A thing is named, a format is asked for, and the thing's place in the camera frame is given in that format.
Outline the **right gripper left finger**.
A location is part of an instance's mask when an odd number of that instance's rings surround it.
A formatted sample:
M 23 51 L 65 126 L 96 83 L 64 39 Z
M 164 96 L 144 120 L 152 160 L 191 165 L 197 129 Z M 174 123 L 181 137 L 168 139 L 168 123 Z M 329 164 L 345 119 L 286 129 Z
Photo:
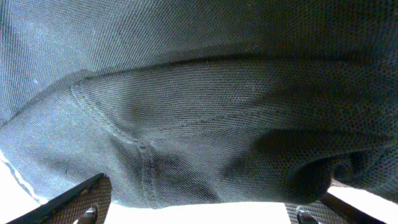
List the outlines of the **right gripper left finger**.
M 110 178 L 100 173 L 8 224 L 103 224 L 111 193 Z

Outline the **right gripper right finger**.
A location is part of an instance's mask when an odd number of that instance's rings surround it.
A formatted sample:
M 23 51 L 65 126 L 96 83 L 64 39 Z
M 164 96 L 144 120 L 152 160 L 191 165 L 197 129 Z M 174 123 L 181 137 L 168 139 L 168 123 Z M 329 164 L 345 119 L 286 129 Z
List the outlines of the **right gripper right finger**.
M 306 205 L 286 203 L 285 208 L 294 224 L 385 224 L 330 193 Z

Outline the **black t-shirt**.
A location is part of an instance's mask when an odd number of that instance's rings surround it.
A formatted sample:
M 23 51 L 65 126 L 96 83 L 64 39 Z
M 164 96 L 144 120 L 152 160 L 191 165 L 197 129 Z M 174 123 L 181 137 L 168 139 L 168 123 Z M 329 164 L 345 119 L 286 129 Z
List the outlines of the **black t-shirt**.
M 2 1 L 1 152 L 38 198 L 397 201 L 396 1 Z

